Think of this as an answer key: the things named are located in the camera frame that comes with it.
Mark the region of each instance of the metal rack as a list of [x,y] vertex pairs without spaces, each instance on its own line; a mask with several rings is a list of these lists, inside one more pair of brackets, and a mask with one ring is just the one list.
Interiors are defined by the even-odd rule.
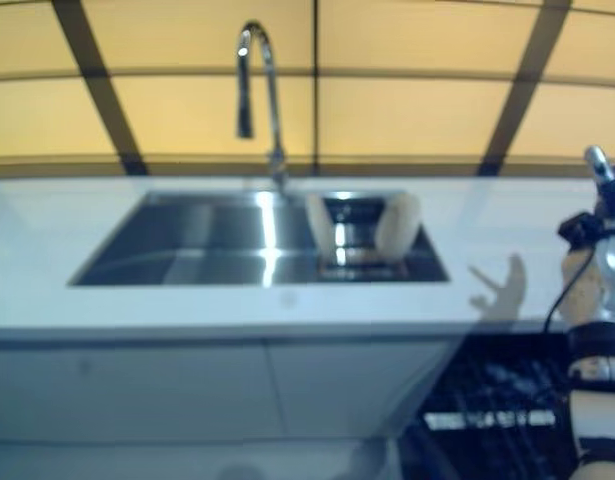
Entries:
[[468,338],[400,441],[404,478],[568,478],[567,351],[563,335]]

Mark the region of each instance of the cable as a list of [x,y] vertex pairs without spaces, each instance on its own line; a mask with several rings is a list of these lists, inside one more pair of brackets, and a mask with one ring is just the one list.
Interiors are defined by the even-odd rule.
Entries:
[[585,270],[587,270],[587,267],[589,266],[589,264],[593,260],[595,254],[596,254],[596,245],[594,245],[591,248],[591,251],[589,252],[589,255],[587,256],[587,258],[585,258],[585,261],[578,268],[578,270],[576,271],[574,276],[571,277],[571,279],[569,280],[569,282],[567,283],[565,288],[563,288],[563,291],[560,293],[560,295],[558,296],[558,298],[556,299],[556,301],[552,305],[551,309],[549,310],[549,313],[547,314],[547,318],[545,319],[545,324],[543,326],[543,334],[549,333],[549,327],[551,325],[551,321],[552,321],[552,318],[554,316],[554,313],[556,312],[558,307],[560,307],[560,304],[563,303],[563,300],[565,299],[567,294],[569,294],[569,291],[576,284],[578,279],[582,276],[582,274],[585,272]]

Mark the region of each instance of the stainless steel sink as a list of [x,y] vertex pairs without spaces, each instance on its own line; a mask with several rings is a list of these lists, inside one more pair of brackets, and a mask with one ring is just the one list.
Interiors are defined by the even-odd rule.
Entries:
[[[365,202],[363,212],[372,208]],[[362,221],[362,214],[353,217]],[[271,286],[446,280],[424,230],[398,265],[332,267],[319,261],[304,197],[240,192],[147,194],[72,283]]]

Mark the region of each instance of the cabinet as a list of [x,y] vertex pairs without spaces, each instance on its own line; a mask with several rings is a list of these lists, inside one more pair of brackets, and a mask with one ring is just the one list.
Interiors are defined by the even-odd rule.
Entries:
[[459,340],[271,346],[288,436],[397,435]]
[[260,345],[0,351],[0,440],[278,438]]

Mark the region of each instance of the faucet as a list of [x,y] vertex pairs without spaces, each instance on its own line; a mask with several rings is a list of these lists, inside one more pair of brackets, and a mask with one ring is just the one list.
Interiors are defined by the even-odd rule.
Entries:
[[236,50],[236,68],[238,73],[238,136],[252,138],[251,101],[249,99],[249,50],[252,37],[258,37],[265,64],[267,86],[269,89],[269,113],[271,115],[272,150],[269,152],[269,167],[271,178],[280,193],[284,193],[287,168],[285,152],[280,135],[280,119],[278,114],[278,96],[276,93],[276,69],[271,53],[269,36],[260,23],[251,20],[240,32]]

